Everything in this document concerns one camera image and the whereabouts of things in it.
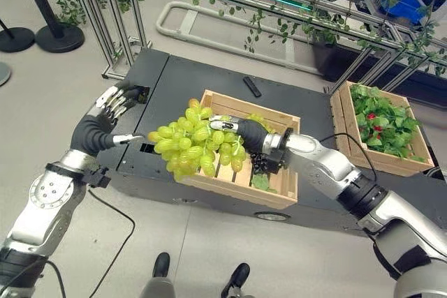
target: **black cable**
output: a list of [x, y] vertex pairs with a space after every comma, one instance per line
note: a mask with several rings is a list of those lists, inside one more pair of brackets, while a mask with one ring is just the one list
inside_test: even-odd
[[21, 277], [21, 275], [23, 275], [25, 272], [27, 272], [28, 270], [30, 270], [31, 268], [35, 267], [37, 264], [39, 263], [44, 263], [44, 260], [37, 260], [32, 262], [28, 267], [24, 268], [21, 272], [19, 272], [17, 275], [15, 275], [9, 282], [7, 282], [7, 284], [5, 284], [2, 289], [0, 290], [0, 297], [2, 296], [2, 294], [6, 291], [7, 288], [9, 288], [16, 279], [18, 279], [19, 277]]
[[326, 140], [329, 140], [333, 137], [339, 136], [339, 135], [346, 135], [347, 137], [349, 137], [351, 140], [353, 140], [355, 142], [355, 144], [360, 148], [360, 150], [363, 152], [363, 155], [365, 155], [366, 160], [369, 163], [369, 166], [371, 167], [372, 173], [374, 174], [374, 182], [377, 182], [377, 172], [376, 169], [374, 169], [374, 166], [372, 165], [371, 160], [368, 157], [368, 154], [366, 154], [366, 151], [363, 149], [363, 147], [361, 146], [360, 143], [358, 143], [358, 141], [356, 139], [354, 139], [351, 135], [349, 135], [348, 133], [335, 133], [334, 135], [325, 137], [324, 139], [320, 140], [320, 142], [324, 142]]
[[116, 211], [117, 213], [121, 214], [124, 218], [127, 218], [131, 223], [132, 223], [132, 230], [129, 233], [129, 235], [127, 236], [127, 238], [125, 238], [124, 242], [122, 243], [121, 247], [119, 247], [119, 250], [117, 251], [115, 257], [113, 258], [112, 262], [109, 264], [107, 270], [104, 272], [104, 275], [101, 277], [100, 281], [98, 282], [98, 285], [96, 285], [95, 290], [93, 290], [93, 292], [91, 293], [89, 298], [92, 298], [95, 294], [96, 291], [98, 291], [99, 287], [101, 286], [101, 284], [103, 283], [105, 277], [107, 276], [107, 274], [110, 271], [110, 268], [112, 268], [113, 264], [115, 263], [115, 261], [117, 260], [119, 254], [121, 253], [121, 251], [123, 250], [124, 246], [126, 245], [127, 241], [131, 238], [133, 232], [135, 231], [135, 221], [128, 216], [127, 214], [125, 214], [124, 212], [118, 210], [116, 207], [114, 207], [113, 205], [109, 204], [108, 202], [106, 202], [105, 200], [102, 200], [100, 197], [98, 197], [97, 195], [95, 195], [91, 190], [89, 190], [90, 195], [95, 198], [96, 200], [98, 200], [100, 203], [104, 204], [105, 206], [113, 209], [114, 211]]
[[50, 265], [51, 268], [54, 269], [54, 272], [56, 273], [56, 276], [57, 276], [57, 281], [59, 282], [59, 287], [61, 288], [62, 298], [67, 298], [66, 293], [65, 293], [64, 282], [62, 281], [61, 272], [59, 271], [59, 269], [57, 269], [56, 264], [49, 260], [47, 260], [45, 263], [47, 265]]
[[31, 268], [35, 267], [39, 263], [45, 263], [46, 265], [50, 265], [54, 269], [54, 272], [56, 273], [56, 276], [57, 276], [57, 280], [59, 281], [59, 287], [61, 288], [62, 298], [66, 298], [67, 296], [65, 293], [64, 282], [62, 281], [61, 272], [57, 268], [56, 264], [49, 260], [46, 260], [46, 261], [37, 260], [37, 261], [32, 262], [28, 267], [25, 267], [21, 272], [19, 272], [9, 282], [7, 282], [7, 284], [5, 284], [5, 286], [2, 287], [2, 289], [0, 290], [0, 297], [6, 291], [7, 288], [9, 288], [19, 277], [21, 277], [21, 275], [23, 275], [25, 272], [27, 272]]

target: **black stanchion base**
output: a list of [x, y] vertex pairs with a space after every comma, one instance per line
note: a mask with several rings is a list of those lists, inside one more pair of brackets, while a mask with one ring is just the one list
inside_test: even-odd
[[55, 38], [48, 26], [41, 28], [36, 34], [36, 43], [46, 52], [70, 52], [84, 44], [85, 37], [76, 26], [62, 25], [64, 36]]
[[0, 86], [5, 84], [9, 80], [10, 76], [10, 67], [6, 63], [0, 62]]
[[34, 33], [28, 28], [14, 27], [9, 30], [14, 38], [11, 38], [6, 31], [0, 31], [0, 51], [21, 52], [34, 44]]

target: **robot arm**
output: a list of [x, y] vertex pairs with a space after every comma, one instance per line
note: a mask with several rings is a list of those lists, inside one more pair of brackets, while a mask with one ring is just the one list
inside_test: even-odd
[[0, 250], [1, 298], [32, 296], [34, 284], [67, 231], [87, 185], [106, 187], [109, 182], [107, 168], [96, 162], [98, 152], [144, 137], [110, 132], [125, 111], [145, 102], [147, 92], [146, 88], [131, 87], [128, 81], [110, 87], [76, 126], [70, 149], [60, 161], [48, 163], [32, 183], [28, 203]]
[[268, 134], [255, 121], [214, 119], [212, 128], [233, 131], [244, 138], [249, 151], [267, 154], [270, 172], [289, 166], [353, 214], [374, 242], [380, 263], [397, 280], [395, 297], [421, 293], [447, 297], [447, 235], [406, 200], [311, 136], [291, 130], [284, 136]]

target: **blue bin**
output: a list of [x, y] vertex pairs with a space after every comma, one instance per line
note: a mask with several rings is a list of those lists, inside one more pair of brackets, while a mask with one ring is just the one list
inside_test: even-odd
[[418, 11], [422, 7], [418, 0], [400, 0], [392, 8], [387, 7], [381, 0], [379, 1], [386, 12], [396, 17], [406, 17], [412, 24], [418, 24], [419, 20], [425, 16]]

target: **black remote control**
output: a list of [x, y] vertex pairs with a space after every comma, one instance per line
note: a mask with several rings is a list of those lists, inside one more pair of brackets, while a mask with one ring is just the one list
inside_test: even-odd
[[256, 85], [253, 83], [253, 81], [249, 76], [244, 77], [244, 83], [249, 87], [250, 91], [255, 97], [259, 98], [262, 96], [262, 94], [260, 93], [260, 91], [258, 90], [258, 88], [256, 87]]

